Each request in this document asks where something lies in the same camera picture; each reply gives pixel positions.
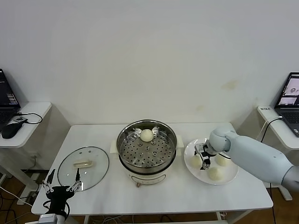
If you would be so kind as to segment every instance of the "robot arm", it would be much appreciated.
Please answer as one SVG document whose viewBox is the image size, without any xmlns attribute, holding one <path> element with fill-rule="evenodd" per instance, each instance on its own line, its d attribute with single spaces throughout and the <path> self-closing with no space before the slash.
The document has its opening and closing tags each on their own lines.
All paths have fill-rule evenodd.
<svg viewBox="0 0 299 224">
<path fill-rule="evenodd" d="M 232 127 L 219 127 L 205 144 L 196 146 L 196 153 L 209 169 L 209 158 L 224 152 L 231 160 L 258 179 L 281 184 L 299 191 L 299 167 L 290 163 L 280 151 L 247 136 L 238 135 Z"/>
</svg>

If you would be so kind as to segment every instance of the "cable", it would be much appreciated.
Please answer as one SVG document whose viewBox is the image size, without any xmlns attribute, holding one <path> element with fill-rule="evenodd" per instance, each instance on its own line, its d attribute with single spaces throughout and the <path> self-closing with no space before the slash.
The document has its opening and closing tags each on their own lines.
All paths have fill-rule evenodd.
<svg viewBox="0 0 299 224">
<path fill-rule="evenodd" d="M 8 210 L 1 210 L 1 211 L 7 211 L 7 216 L 6 216 L 6 217 L 8 217 L 8 213 L 9 213 L 10 211 L 12 211 L 12 212 L 14 213 L 14 220 L 15 220 L 15 223 L 18 224 L 18 221 L 17 221 L 17 215 L 16 215 L 16 213 L 15 213 L 15 210 L 13 210 L 13 209 L 8 209 Z"/>
<path fill-rule="evenodd" d="M 221 153 L 218 153 L 219 155 L 221 155 L 222 157 L 224 157 L 224 158 L 226 158 L 226 159 L 228 159 L 228 160 L 230 160 L 230 158 L 229 157 L 227 157 L 227 156 L 225 156 L 225 155 L 222 155 Z"/>
<path fill-rule="evenodd" d="M 26 170 L 24 171 L 24 173 L 26 173 L 28 170 L 30 170 L 30 169 L 32 169 L 33 167 L 36 166 L 36 156 L 34 156 L 33 158 L 34 158 L 34 164 L 33 164 L 33 166 L 32 166 L 32 167 L 29 167 L 28 169 L 26 169 Z"/>
<path fill-rule="evenodd" d="M 174 221 L 168 215 L 162 215 L 160 222 L 162 222 L 164 216 L 167 217 L 172 223 L 174 223 Z"/>
<path fill-rule="evenodd" d="M 276 120 L 280 120 L 280 119 L 282 119 L 282 118 L 277 118 L 277 119 L 275 119 L 275 120 L 269 122 L 269 124 L 266 126 L 265 132 L 263 133 L 263 137 L 262 137 L 261 143 L 263 142 L 263 139 L 264 139 L 264 137 L 265 137 L 265 135 L 266 135 L 266 132 L 267 132 L 267 129 L 268 129 L 269 125 L 270 125 L 272 122 L 274 122 L 274 121 L 276 121 Z M 271 200 L 273 201 L 273 199 L 272 199 L 272 183 L 270 183 L 270 198 L 271 198 Z M 273 206 L 272 206 L 272 214 L 273 214 L 274 224 L 276 224 L 276 218 L 275 218 L 275 212 L 274 212 L 274 203 L 273 203 Z"/>
<path fill-rule="evenodd" d="M 22 112 L 18 112 L 18 113 L 15 113 L 14 115 L 15 116 L 22 116 L 22 115 L 29 115 L 29 114 L 34 114 L 34 115 L 38 116 L 41 120 L 39 122 L 34 122 L 34 123 L 30 123 L 30 122 L 26 121 L 25 122 L 26 124 L 37 125 L 39 123 L 42 123 L 43 118 L 41 117 L 41 115 L 39 115 L 37 113 L 22 113 Z"/>
<path fill-rule="evenodd" d="M 273 201 L 273 199 L 272 199 L 272 183 L 270 183 L 270 197 L 271 197 L 271 200 Z M 275 218 L 275 212 L 274 212 L 274 203 L 273 203 L 273 206 L 272 206 L 272 214 L 273 214 L 274 224 L 276 224 L 276 218 Z"/>
<path fill-rule="evenodd" d="M 274 121 L 276 121 L 276 120 L 280 120 L 280 119 L 282 119 L 282 118 L 277 118 L 277 119 L 272 120 L 272 121 L 269 122 L 269 124 L 266 126 L 265 132 L 263 133 L 263 137 L 262 137 L 261 142 L 263 142 L 263 139 L 264 139 L 264 137 L 265 137 L 265 135 L 266 135 L 266 132 L 267 132 L 267 129 L 268 129 L 269 125 L 270 125 L 272 122 L 274 122 Z"/>
<path fill-rule="evenodd" d="M 18 216 L 17 218 L 15 218 L 15 219 L 13 219 L 13 220 L 10 220 L 10 221 L 8 221 L 7 223 L 4 223 L 4 224 L 8 224 L 8 223 L 10 223 L 10 222 L 12 222 L 12 221 L 14 221 L 14 220 L 17 220 L 18 218 L 21 218 L 22 216 L 27 215 L 27 214 L 31 214 L 31 212 L 27 212 L 27 213 L 25 213 L 25 214 L 23 214 L 23 215 L 20 215 L 20 216 Z"/>
<path fill-rule="evenodd" d="M 30 205 L 30 206 L 32 207 L 32 205 L 31 205 L 31 204 L 29 204 L 29 203 L 27 203 L 27 202 L 23 201 L 23 200 L 22 200 L 22 199 L 20 199 L 18 196 L 14 195 L 13 193 L 9 192 L 8 190 L 5 190 L 3 187 L 1 187 L 1 186 L 0 186 L 0 188 L 1 188 L 2 190 L 6 191 L 7 193 L 9 193 L 9 194 L 11 194 L 11 195 L 15 196 L 16 198 L 18 198 L 19 200 L 21 200 L 21 201 L 22 201 L 22 202 L 24 202 L 25 204 L 27 204 L 27 205 Z"/>
<path fill-rule="evenodd" d="M 119 218 L 119 217 L 122 217 L 123 215 L 121 215 L 121 216 L 117 216 L 117 217 L 114 217 L 114 218 L 112 218 L 112 217 L 106 217 L 105 219 L 104 219 L 104 221 L 102 222 L 102 224 L 104 224 L 105 222 L 109 222 L 110 220 L 114 220 L 115 221 L 115 219 L 117 219 L 117 218 Z"/>
<path fill-rule="evenodd" d="M 20 193 L 24 188 L 25 188 L 25 186 L 22 187 L 22 188 L 18 191 L 17 195 L 19 195 L 19 193 Z M 11 207 L 13 206 L 13 204 L 14 204 L 14 200 L 10 203 L 8 210 L 11 209 Z M 7 222 L 7 219 L 8 219 L 8 213 L 9 213 L 9 211 L 7 211 L 7 213 L 6 213 L 5 222 Z"/>
<path fill-rule="evenodd" d="M 44 208 L 47 208 L 47 209 L 50 209 L 48 206 L 46 206 L 46 204 L 49 203 L 49 202 L 51 202 L 51 200 L 45 201 L 45 202 L 43 203 L 43 207 L 44 207 Z"/>
<path fill-rule="evenodd" d="M 66 206 L 67 206 L 67 209 L 68 209 L 68 211 L 67 211 L 67 215 L 66 215 L 66 218 L 65 219 L 67 219 L 67 217 L 70 215 L 70 206 L 69 206 L 69 204 L 66 202 Z"/>
<path fill-rule="evenodd" d="M 271 120 L 271 119 L 275 119 L 275 118 L 282 118 L 282 116 L 278 116 L 278 117 L 273 117 L 273 118 L 269 118 L 269 119 L 267 119 L 267 120 L 265 121 L 265 123 L 263 124 L 263 127 L 262 127 L 260 133 L 256 136 L 256 140 L 258 139 L 258 137 L 259 137 L 260 134 L 262 133 L 263 128 L 265 127 L 265 125 L 267 124 L 267 122 L 268 122 L 269 120 Z"/>
<path fill-rule="evenodd" d="M 3 206 L 3 196 L 2 194 L 0 193 L 0 197 L 1 197 L 1 206 L 0 206 L 0 210 L 2 209 L 2 206 Z"/>
</svg>

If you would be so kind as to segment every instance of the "floor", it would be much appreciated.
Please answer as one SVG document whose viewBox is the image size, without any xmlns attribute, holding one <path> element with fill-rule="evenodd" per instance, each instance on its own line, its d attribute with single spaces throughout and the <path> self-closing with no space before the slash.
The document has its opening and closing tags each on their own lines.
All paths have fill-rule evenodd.
<svg viewBox="0 0 299 224">
<path fill-rule="evenodd" d="M 41 183 L 45 174 L 41 175 L 38 179 L 38 183 Z M 6 179 L 2 184 L 2 187 L 11 191 L 14 194 L 20 195 L 21 190 L 24 188 L 24 185 L 19 182 L 14 177 L 11 179 Z M 13 199 L 13 196 L 0 190 L 3 198 Z M 277 224 L 299 224 L 299 192 L 291 192 L 293 196 L 292 201 L 285 201 L 281 196 L 278 189 L 273 189 L 273 202 L 275 208 L 275 216 Z M 31 197 L 27 200 L 29 203 L 33 203 L 34 197 Z M 3 200 L 3 205 L 0 210 L 0 224 L 6 223 L 6 216 L 9 207 L 16 212 L 16 216 L 20 216 L 22 214 L 28 213 L 20 218 L 17 219 L 17 222 L 12 221 L 11 224 L 24 224 L 26 222 L 32 222 L 38 220 L 38 216 L 33 215 L 30 213 L 30 206 L 29 205 L 17 205 L 16 200 Z M 83 223 L 84 217 L 74 217 L 80 224 Z M 184 221 L 206 221 L 206 220 L 216 220 L 215 213 L 196 213 L 196 214 L 168 214 L 167 216 L 161 217 L 161 215 L 134 215 L 134 223 L 157 223 L 160 222 L 162 218 L 162 222 L 184 222 Z M 7 222 L 14 219 L 14 214 L 12 211 L 9 212 L 7 217 Z M 103 216 L 93 216 L 90 219 L 90 224 L 96 223 L 101 224 L 101 222 L 93 222 L 93 220 L 103 220 Z M 117 220 L 117 223 L 132 223 L 132 216 L 122 216 L 120 217 L 121 220 Z M 267 210 L 258 210 L 251 212 L 249 215 L 241 219 L 236 224 L 272 224 L 273 215 L 272 209 Z"/>
</svg>

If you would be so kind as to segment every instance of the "white wall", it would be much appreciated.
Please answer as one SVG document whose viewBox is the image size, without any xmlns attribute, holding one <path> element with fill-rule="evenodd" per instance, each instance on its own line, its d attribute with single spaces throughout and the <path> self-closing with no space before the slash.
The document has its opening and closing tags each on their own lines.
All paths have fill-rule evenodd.
<svg viewBox="0 0 299 224">
<path fill-rule="evenodd" d="M 3 0 L 0 67 L 19 95 L 52 102 L 71 125 L 153 118 L 238 128 L 299 70 L 298 8 L 297 0 Z"/>
</svg>

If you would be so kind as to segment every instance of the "white side table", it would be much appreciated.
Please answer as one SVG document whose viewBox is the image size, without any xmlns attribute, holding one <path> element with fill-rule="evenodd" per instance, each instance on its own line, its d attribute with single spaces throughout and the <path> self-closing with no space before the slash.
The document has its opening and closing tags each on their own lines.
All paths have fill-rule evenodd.
<svg viewBox="0 0 299 224">
<path fill-rule="evenodd" d="M 51 108 L 50 102 L 26 102 L 21 103 L 20 111 L 22 113 L 37 113 L 42 118 L 47 114 L 49 109 Z M 38 122 L 40 118 L 36 115 L 24 115 L 24 117 L 28 118 L 30 122 Z M 20 148 L 25 145 L 27 140 L 30 138 L 32 133 L 37 128 L 38 124 L 24 124 L 22 128 L 18 131 L 18 133 L 12 137 L 11 139 L 4 139 L 0 135 L 0 148 Z M 38 184 L 34 182 L 39 176 L 39 174 L 33 174 L 28 177 L 25 173 L 23 173 L 20 169 L 18 169 L 18 165 L 15 161 L 10 159 L 5 155 L 3 150 L 0 150 L 0 164 L 1 166 L 18 180 L 20 180 L 23 184 L 26 185 L 20 197 L 27 197 L 30 192 L 38 190 Z M 18 200 L 17 204 L 24 204 L 21 200 Z"/>
<path fill-rule="evenodd" d="M 262 116 L 264 120 L 271 119 L 273 117 L 279 116 L 276 111 L 268 105 L 258 106 L 257 111 Z M 285 124 L 283 120 L 276 120 L 269 125 L 269 128 L 274 132 L 279 141 L 288 150 L 299 150 L 299 138 L 294 135 L 290 128 Z M 270 187 L 269 183 L 264 183 L 267 188 Z M 281 185 L 272 185 L 273 188 L 279 188 L 282 196 L 286 201 L 291 201 L 292 196 L 290 192 Z"/>
</svg>

